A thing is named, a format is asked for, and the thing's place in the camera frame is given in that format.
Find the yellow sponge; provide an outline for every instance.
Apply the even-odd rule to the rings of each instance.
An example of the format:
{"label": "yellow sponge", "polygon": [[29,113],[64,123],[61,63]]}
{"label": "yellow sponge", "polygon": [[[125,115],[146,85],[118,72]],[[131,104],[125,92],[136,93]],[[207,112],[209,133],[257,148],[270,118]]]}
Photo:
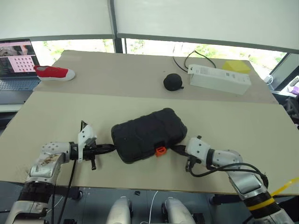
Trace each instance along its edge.
{"label": "yellow sponge", "polygon": [[236,71],[236,72],[245,73],[245,74],[249,74],[251,71],[250,67],[248,67],[247,64],[245,64],[242,61],[238,61],[238,60],[226,61],[223,65],[222,69],[228,70],[228,71]]}

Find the red shoe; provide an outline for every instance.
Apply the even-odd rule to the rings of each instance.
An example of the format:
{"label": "red shoe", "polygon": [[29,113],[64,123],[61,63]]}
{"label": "red shoe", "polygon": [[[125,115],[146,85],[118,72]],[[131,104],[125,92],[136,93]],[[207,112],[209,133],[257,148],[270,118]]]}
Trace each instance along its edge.
{"label": "red shoe", "polygon": [[75,72],[70,69],[63,69],[51,66],[34,66],[37,76],[42,81],[59,80],[69,81],[75,77]]}

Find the tabletop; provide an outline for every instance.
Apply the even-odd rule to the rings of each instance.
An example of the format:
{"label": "tabletop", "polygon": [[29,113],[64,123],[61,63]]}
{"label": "tabletop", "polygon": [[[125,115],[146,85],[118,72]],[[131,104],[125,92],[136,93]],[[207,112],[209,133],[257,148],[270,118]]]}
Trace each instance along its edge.
{"label": "tabletop", "polygon": [[[184,59],[176,57],[181,66]],[[225,59],[212,60],[220,69],[226,62]],[[213,66],[205,58],[189,58],[187,62]],[[243,62],[251,68],[249,77],[252,85],[244,95],[237,95],[190,85],[189,75],[178,68],[173,58],[169,56],[66,50],[54,66],[74,70],[75,78],[69,82],[41,82],[35,91],[278,104],[250,62]],[[170,73],[177,73],[182,77],[185,87],[183,90],[170,92],[164,88],[163,80]]]}
{"label": "tabletop", "polygon": [[[35,91],[0,136],[0,180],[24,182],[41,146],[51,141],[77,142],[80,121],[89,123],[97,143],[112,143],[111,127],[163,108],[172,108],[188,128],[186,144],[201,135],[217,150],[238,151],[245,162],[265,172],[273,192],[298,176],[298,130],[277,104],[240,103],[167,98],[134,98]],[[117,152],[79,163],[74,186],[235,193],[224,172],[196,178],[185,172],[186,157],[168,150],[133,164]],[[67,185],[72,163],[64,164],[57,180]],[[195,173],[206,172],[200,165]],[[299,194],[291,186],[285,194]]]}

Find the laptop keyboard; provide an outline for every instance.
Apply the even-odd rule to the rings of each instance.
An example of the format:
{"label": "laptop keyboard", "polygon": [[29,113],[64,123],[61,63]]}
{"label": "laptop keyboard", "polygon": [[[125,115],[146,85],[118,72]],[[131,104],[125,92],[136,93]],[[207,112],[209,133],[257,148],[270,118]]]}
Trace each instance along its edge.
{"label": "laptop keyboard", "polygon": [[2,79],[0,80],[0,91],[23,91],[33,90],[40,80],[37,78],[32,79]]}

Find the laptop screen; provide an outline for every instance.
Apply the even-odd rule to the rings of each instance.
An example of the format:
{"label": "laptop screen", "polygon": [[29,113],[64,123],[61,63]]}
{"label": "laptop screen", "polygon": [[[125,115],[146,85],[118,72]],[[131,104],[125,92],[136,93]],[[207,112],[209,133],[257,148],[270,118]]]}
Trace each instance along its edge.
{"label": "laptop screen", "polygon": [[39,65],[29,39],[0,41],[0,78],[36,76]]}

